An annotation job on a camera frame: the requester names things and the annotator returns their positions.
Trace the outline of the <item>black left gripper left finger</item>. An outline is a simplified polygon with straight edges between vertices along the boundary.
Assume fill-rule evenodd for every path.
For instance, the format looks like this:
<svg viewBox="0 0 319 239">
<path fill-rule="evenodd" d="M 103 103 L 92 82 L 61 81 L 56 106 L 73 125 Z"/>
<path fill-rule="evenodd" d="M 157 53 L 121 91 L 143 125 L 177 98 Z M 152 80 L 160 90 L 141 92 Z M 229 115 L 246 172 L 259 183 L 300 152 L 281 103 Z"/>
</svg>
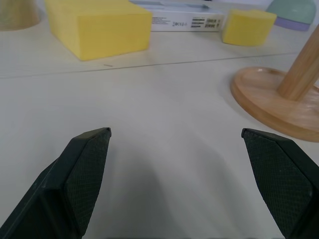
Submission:
<svg viewBox="0 0 319 239">
<path fill-rule="evenodd" d="M 111 129 L 85 132 L 36 178 L 0 239 L 82 239 L 102 185 Z"/>
</svg>

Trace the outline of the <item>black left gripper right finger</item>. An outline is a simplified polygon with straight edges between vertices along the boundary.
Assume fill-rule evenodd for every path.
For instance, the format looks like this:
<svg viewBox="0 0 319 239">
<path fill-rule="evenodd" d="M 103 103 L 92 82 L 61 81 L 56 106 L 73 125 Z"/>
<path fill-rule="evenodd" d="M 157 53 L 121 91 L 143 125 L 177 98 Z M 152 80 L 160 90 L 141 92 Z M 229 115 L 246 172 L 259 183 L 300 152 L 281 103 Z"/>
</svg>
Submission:
<svg viewBox="0 0 319 239">
<path fill-rule="evenodd" d="M 259 192 L 285 239 L 319 239 L 319 166 L 291 139 L 245 128 Z"/>
</svg>

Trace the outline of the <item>wooden stand with pole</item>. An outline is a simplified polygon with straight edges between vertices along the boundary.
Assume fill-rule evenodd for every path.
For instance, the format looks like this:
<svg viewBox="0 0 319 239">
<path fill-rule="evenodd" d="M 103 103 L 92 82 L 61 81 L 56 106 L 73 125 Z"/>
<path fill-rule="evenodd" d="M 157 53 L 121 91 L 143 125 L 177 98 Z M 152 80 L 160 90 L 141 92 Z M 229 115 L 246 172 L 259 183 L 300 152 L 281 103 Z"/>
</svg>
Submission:
<svg viewBox="0 0 319 239">
<path fill-rule="evenodd" d="M 267 67 L 239 70 L 230 85 L 252 117 L 288 136 L 319 142 L 319 25 L 288 72 Z"/>
</svg>

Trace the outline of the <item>small yellow foam block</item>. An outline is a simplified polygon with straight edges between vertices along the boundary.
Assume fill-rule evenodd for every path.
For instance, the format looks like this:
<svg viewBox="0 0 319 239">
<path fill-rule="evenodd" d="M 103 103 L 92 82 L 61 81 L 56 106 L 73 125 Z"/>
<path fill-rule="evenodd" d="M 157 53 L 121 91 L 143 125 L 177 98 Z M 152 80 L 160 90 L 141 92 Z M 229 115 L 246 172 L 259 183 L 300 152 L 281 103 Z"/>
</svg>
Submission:
<svg viewBox="0 0 319 239">
<path fill-rule="evenodd" d="M 222 30 L 222 41 L 237 46 L 263 45 L 276 21 L 274 13 L 231 9 Z"/>
</svg>

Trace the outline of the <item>large yellow foam block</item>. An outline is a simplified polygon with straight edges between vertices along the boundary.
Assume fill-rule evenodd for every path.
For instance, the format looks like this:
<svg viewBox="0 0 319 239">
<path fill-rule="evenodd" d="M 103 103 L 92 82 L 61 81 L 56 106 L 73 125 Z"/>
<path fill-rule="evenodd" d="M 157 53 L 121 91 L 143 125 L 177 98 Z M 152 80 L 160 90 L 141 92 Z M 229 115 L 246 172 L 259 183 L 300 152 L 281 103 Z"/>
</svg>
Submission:
<svg viewBox="0 0 319 239">
<path fill-rule="evenodd" d="M 78 59 L 146 50 L 152 13 L 129 0 L 44 0 L 52 34 Z"/>
</svg>

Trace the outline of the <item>green and lilac dome object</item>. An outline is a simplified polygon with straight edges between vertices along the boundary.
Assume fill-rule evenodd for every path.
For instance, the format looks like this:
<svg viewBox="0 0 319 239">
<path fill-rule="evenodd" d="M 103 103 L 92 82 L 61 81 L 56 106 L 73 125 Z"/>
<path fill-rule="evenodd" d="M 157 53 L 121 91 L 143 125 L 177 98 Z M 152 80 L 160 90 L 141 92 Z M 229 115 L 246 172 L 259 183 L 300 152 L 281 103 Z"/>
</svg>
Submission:
<svg viewBox="0 0 319 239">
<path fill-rule="evenodd" d="M 273 0 L 266 12 L 277 16 L 274 25 L 295 31 L 308 31 L 317 7 L 314 0 Z"/>
</svg>

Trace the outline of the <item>tan wooden cone object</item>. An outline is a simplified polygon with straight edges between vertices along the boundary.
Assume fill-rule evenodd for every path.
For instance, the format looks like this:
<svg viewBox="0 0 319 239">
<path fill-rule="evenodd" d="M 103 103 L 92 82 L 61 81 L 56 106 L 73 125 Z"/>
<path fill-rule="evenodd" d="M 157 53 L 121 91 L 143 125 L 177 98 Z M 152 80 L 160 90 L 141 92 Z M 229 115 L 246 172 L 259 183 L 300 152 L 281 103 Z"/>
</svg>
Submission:
<svg viewBox="0 0 319 239">
<path fill-rule="evenodd" d="M 39 22 L 35 0 L 0 0 L 0 31 L 26 29 Z"/>
</svg>

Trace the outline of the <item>white labelled cardboard box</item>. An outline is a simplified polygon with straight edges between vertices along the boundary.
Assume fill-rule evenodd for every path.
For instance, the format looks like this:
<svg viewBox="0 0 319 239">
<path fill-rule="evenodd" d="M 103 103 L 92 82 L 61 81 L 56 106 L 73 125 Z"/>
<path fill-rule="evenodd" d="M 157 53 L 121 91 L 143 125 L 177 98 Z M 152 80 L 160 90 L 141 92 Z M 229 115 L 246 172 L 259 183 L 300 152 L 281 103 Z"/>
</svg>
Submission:
<svg viewBox="0 0 319 239">
<path fill-rule="evenodd" d="M 224 14 L 202 3 L 129 0 L 150 11 L 153 32 L 219 32 Z"/>
</svg>

